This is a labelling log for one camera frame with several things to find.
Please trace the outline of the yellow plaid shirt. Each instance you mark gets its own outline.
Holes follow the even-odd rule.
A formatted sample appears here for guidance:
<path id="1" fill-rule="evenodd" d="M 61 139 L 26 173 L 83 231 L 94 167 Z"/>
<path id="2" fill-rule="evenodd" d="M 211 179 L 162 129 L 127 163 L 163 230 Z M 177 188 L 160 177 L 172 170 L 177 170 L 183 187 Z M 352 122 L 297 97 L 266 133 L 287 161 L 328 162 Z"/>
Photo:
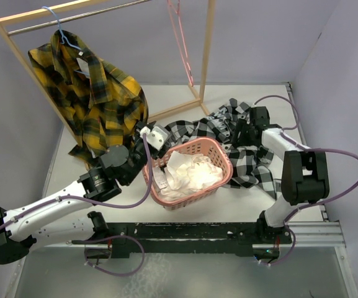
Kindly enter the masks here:
<path id="1" fill-rule="evenodd" d="M 148 104 L 140 84 L 98 57 L 77 35 L 63 31 L 78 50 L 61 44 L 56 31 L 50 41 L 29 50 L 32 68 L 60 115 L 74 133 L 69 154 L 94 167 L 112 145 L 133 146 L 138 122 L 148 121 Z M 76 70 L 89 67 L 90 78 Z"/>

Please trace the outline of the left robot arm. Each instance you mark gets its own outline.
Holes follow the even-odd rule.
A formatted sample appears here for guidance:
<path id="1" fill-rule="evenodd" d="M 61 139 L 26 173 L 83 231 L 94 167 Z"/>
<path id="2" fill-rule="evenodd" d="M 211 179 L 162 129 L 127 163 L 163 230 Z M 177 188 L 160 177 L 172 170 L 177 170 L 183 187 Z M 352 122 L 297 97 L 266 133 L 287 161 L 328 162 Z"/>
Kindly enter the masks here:
<path id="1" fill-rule="evenodd" d="M 135 126 L 134 146 L 112 145 L 97 159 L 96 166 L 62 190 L 27 206 L 6 210 L 0 207 L 0 264 L 9 264 L 27 256 L 30 251 L 65 241 L 102 243 L 108 235 L 101 215 L 68 224 L 63 217 L 95 205 L 127 209 L 127 205 L 108 201 L 121 194 L 143 168 L 168 151 L 170 133 L 152 122 Z"/>

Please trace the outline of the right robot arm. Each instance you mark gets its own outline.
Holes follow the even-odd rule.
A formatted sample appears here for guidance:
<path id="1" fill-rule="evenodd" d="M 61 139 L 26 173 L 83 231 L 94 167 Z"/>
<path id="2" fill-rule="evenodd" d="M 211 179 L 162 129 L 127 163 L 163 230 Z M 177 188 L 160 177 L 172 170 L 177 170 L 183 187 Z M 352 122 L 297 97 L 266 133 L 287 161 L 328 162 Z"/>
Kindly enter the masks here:
<path id="1" fill-rule="evenodd" d="M 316 204 L 329 194 L 326 154 L 297 143 L 284 129 L 270 123 L 266 107 L 250 107 L 249 119 L 240 119 L 233 145 L 264 146 L 283 162 L 281 195 L 256 222 L 256 236 L 270 243 L 285 232 L 285 223 L 302 207 Z"/>

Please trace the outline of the pink wire hanger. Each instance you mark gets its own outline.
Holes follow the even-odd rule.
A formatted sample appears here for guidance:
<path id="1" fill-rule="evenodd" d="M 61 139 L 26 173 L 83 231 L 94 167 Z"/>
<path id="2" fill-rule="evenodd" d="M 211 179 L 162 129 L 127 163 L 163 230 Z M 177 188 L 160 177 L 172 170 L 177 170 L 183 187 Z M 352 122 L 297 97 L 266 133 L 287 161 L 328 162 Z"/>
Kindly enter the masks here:
<path id="1" fill-rule="evenodd" d="M 181 61 L 186 72 L 187 80 L 189 82 L 190 87 L 194 87 L 194 77 L 190 65 L 184 29 L 182 26 L 181 2 L 167 0 L 166 3 L 168 5 L 169 18 L 174 32 L 174 37 L 176 39 L 176 43 L 179 49 Z"/>

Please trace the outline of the black white checkered shirt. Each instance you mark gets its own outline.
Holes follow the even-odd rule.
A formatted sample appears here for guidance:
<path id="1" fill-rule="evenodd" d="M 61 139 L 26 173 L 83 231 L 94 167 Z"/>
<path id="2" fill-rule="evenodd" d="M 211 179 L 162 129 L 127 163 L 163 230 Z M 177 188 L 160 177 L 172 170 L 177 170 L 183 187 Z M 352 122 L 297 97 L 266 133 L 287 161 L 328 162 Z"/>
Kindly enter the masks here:
<path id="1" fill-rule="evenodd" d="M 171 133 L 171 145 L 180 145 L 198 137 L 216 140 L 233 165 L 233 175 L 225 185 L 228 188 L 257 186 L 274 200 L 278 190 L 269 169 L 274 154 L 264 146 L 236 146 L 231 139 L 239 120 L 246 120 L 249 105 L 231 98 L 210 115 L 200 120 L 177 120 L 165 126 Z"/>

